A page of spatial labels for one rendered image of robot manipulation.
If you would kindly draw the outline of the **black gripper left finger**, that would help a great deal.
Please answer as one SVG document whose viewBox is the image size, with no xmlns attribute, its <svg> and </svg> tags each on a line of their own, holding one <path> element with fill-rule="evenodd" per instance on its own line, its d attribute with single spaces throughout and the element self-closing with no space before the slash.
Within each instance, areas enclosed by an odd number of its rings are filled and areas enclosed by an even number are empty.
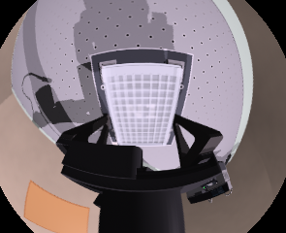
<svg viewBox="0 0 286 233">
<path fill-rule="evenodd" d="M 88 143 L 88 137 L 103 126 L 102 132 L 96 144 L 106 145 L 109 135 L 110 125 L 111 125 L 110 115 L 104 115 L 92 121 L 89 121 L 85 124 L 69 129 L 63 132 L 60 137 L 66 139 L 72 139 L 73 141 Z"/>
</svg>

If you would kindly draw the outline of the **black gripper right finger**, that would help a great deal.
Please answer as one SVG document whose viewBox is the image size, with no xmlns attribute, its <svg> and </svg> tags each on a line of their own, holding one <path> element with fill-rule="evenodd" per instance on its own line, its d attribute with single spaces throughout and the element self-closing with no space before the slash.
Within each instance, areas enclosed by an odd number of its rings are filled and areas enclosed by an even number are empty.
<svg viewBox="0 0 286 233">
<path fill-rule="evenodd" d="M 179 125 L 195 137 L 195 141 L 190 149 Z M 174 117 L 173 128 L 180 168 L 190 166 L 200 154 L 214 151 L 223 139 L 220 131 L 177 114 Z"/>
</svg>

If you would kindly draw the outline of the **white microplate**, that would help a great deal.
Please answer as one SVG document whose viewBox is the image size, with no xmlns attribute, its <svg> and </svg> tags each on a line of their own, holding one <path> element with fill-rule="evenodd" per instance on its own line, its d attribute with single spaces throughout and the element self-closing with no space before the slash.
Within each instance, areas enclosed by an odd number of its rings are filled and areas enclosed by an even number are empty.
<svg viewBox="0 0 286 233">
<path fill-rule="evenodd" d="M 175 117 L 183 71 L 181 66 L 124 63 L 103 66 L 101 70 L 118 144 L 165 146 Z"/>
</svg>

